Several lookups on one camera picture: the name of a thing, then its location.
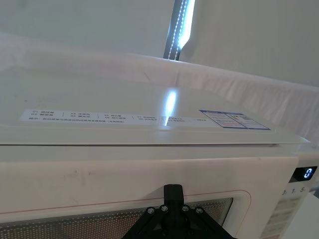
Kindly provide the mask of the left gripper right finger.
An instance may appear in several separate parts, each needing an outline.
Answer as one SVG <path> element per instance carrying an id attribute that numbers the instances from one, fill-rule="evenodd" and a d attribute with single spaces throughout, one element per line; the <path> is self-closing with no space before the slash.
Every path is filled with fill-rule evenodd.
<path id="1" fill-rule="evenodd" d="M 184 203 L 181 185 L 173 186 L 173 237 L 176 239 L 233 238 L 201 207 L 192 209 Z"/>

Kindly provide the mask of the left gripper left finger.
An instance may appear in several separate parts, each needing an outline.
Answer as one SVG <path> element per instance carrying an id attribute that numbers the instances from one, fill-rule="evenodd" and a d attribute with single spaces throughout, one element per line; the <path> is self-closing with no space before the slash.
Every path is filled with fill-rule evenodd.
<path id="1" fill-rule="evenodd" d="M 164 203 L 159 208 L 148 207 L 136 223 L 127 231 L 123 239 L 156 239 L 157 226 L 162 224 L 174 207 L 174 185 L 167 184 L 163 188 Z"/>

